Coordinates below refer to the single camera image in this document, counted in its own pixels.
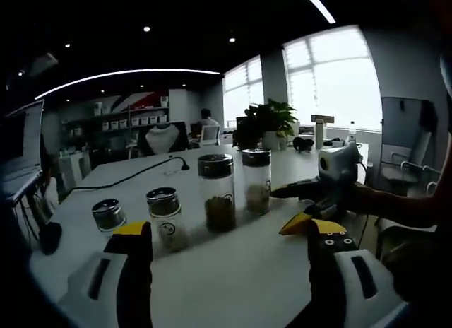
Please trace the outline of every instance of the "office desk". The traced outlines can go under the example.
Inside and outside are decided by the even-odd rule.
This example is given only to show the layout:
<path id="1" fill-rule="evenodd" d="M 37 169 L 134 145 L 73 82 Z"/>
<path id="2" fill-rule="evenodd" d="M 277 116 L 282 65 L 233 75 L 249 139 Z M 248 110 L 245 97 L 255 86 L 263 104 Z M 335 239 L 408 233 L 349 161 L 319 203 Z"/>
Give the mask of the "office desk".
<path id="1" fill-rule="evenodd" d="M 366 144 L 359 149 L 364 163 L 368 149 Z M 234 157 L 237 229 L 222 235 L 210 234 L 205 228 L 196 163 L 199 156 L 207 153 Z M 184 157 L 190 170 L 172 173 L 182 164 L 173 160 L 109 189 L 72 192 L 52 219 L 63 228 L 59 249 L 51 256 L 36 251 L 30 259 L 38 283 L 53 301 L 58 301 L 67 291 L 68 276 L 93 252 L 104 249 L 107 239 L 97 230 L 91 214 L 95 203 L 115 198 L 128 222 L 149 220 L 146 193 L 156 187 L 175 187 L 191 246 L 167 254 L 153 228 L 154 327 L 284 327 L 311 298 L 306 239 L 278 234 L 304 208 L 303 203 L 272 199 L 269 213 L 252 216 L 242 211 L 244 181 L 237 149 L 209 146 L 173 155 Z M 83 185 L 112 183 L 168 157 L 165 154 L 100 165 L 83 180 Z M 315 150 L 272 153 L 274 187 L 315 177 L 317 173 Z M 362 167 L 358 180 L 364 182 Z"/>

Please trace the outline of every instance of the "bright window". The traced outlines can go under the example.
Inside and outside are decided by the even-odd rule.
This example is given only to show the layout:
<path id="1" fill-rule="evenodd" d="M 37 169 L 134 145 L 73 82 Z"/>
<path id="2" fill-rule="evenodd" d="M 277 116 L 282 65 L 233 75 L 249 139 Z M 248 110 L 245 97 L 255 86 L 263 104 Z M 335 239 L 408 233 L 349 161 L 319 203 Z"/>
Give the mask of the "bright window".
<path id="1" fill-rule="evenodd" d="M 381 131 L 381 98 L 366 40 L 357 26 L 310 35 L 284 46 L 290 104 L 302 125 L 334 116 L 330 127 Z"/>
<path id="2" fill-rule="evenodd" d="M 250 104 L 263 104 L 261 58 L 253 58 L 227 72 L 223 80 L 225 128 L 236 127 Z"/>

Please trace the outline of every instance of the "ceiling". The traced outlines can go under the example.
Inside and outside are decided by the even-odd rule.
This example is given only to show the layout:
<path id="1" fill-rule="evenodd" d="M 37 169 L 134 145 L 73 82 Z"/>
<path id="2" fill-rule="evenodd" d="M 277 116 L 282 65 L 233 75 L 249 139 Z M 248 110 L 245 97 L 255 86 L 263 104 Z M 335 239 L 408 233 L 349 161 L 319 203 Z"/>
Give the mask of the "ceiling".
<path id="1" fill-rule="evenodd" d="M 284 42 L 338 25 L 407 25 L 400 0 L 321 0 L 330 25 L 309 0 L 10 0 L 4 18 L 4 84 L 8 109 L 61 84 L 111 71 L 179 68 L 225 73 Z M 145 33 L 143 28 L 150 27 Z M 237 41 L 229 42 L 234 37 Z M 58 64 L 28 76 L 51 53 Z M 20 77 L 18 72 L 24 70 Z M 59 102 L 158 88 L 200 90 L 219 76 L 127 74 L 99 78 L 46 97 Z"/>

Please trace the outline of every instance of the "potted plant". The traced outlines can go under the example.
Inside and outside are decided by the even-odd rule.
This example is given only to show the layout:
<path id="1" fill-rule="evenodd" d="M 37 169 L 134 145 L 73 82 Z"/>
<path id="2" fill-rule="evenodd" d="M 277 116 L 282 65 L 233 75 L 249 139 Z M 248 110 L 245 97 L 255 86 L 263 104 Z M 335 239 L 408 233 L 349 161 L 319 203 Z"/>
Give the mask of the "potted plant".
<path id="1" fill-rule="evenodd" d="M 294 136 L 290 123 L 297 119 L 292 116 L 295 109 L 287 103 L 268 99 L 267 104 L 252 105 L 237 125 L 235 143 L 240 148 L 254 148 L 262 140 L 264 148 L 279 150 L 280 139 Z"/>

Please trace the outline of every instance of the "water bottle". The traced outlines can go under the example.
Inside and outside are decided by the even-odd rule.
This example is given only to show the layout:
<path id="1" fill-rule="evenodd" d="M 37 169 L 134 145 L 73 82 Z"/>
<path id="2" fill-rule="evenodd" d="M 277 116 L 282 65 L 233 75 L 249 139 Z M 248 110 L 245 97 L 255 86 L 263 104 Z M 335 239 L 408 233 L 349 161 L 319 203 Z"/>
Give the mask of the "water bottle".
<path id="1" fill-rule="evenodd" d="M 350 128 L 348 129 L 348 139 L 347 141 L 350 142 L 356 142 L 356 126 L 355 122 L 350 122 Z"/>

